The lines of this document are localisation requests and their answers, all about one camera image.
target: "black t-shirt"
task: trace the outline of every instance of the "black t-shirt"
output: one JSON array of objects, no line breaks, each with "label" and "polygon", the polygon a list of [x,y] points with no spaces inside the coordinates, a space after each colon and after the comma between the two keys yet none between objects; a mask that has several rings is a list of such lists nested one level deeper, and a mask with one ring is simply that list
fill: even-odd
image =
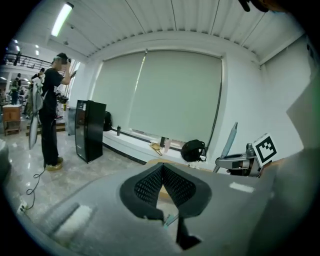
[{"label": "black t-shirt", "polygon": [[36,73],[33,77],[31,77],[31,81],[32,81],[32,79],[39,78],[39,77],[40,77],[39,73]]},{"label": "black t-shirt", "polygon": [[56,114],[57,97],[55,87],[61,84],[64,77],[54,68],[48,68],[41,77],[42,96],[45,96],[43,108],[52,114]]}]

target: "fluorescent light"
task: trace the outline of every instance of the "fluorescent light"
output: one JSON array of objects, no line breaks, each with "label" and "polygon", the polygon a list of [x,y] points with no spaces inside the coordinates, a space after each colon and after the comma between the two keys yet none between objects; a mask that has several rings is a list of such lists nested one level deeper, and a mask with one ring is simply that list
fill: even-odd
[{"label": "fluorescent light", "polygon": [[73,7],[74,7],[74,5],[69,2],[64,4],[64,6],[62,7],[62,9],[58,15],[58,18],[56,18],[53,29],[51,31],[51,35],[53,35],[54,37],[58,36],[62,25],[64,24],[66,18],[68,17],[68,15],[71,12]]}]

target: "wooden cabinet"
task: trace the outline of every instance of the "wooden cabinet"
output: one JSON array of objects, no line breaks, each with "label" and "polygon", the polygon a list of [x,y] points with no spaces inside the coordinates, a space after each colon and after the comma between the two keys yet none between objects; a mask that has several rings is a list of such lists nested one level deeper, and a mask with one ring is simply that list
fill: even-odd
[{"label": "wooden cabinet", "polygon": [[3,106],[3,129],[4,135],[8,132],[21,130],[21,106]]}]

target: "black refrigerator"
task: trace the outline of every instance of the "black refrigerator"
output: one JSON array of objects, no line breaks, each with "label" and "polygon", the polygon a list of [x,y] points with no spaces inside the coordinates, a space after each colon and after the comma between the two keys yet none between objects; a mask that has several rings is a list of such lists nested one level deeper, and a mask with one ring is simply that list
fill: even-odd
[{"label": "black refrigerator", "polygon": [[85,162],[102,156],[106,104],[78,100],[75,113],[75,148]]}]

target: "roller blind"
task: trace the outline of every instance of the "roller blind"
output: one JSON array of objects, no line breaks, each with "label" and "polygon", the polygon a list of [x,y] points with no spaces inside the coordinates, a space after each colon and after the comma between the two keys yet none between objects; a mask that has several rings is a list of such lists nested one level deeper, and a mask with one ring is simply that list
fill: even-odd
[{"label": "roller blind", "polygon": [[130,128],[207,144],[218,106],[221,73],[221,60],[212,56],[148,52],[134,95]]},{"label": "roller blind", "polygon": [[128,120],[144,53],[135,53],[106,61],[97,78],[92,100],[106,104],[112,125],[128,130]]}]

